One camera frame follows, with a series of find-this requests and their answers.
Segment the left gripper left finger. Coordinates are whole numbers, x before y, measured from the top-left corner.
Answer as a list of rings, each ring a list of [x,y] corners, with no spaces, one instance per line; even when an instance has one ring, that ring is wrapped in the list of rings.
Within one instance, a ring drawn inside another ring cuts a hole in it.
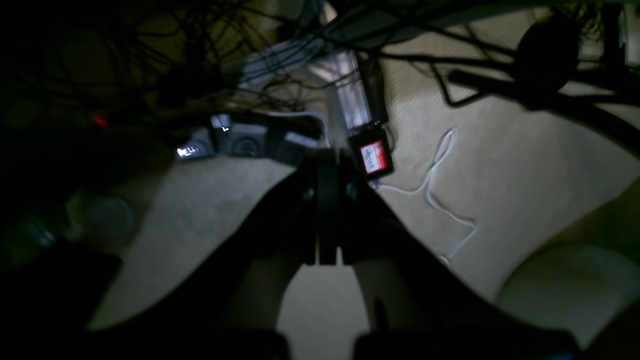
[[[315,260],[320,169],[330,150],[307,155],[268,191],[238,229],[169,294],[99,333],[209,333],[271,328],[302,265]]]

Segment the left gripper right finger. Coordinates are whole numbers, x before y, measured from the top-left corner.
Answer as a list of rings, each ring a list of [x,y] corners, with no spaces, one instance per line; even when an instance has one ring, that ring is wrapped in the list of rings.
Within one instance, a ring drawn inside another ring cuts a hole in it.
[[[352,265],[374,329],[426,333],[534,333],[455,276],[366,182],[349,152],[337,155],[337,246]]]

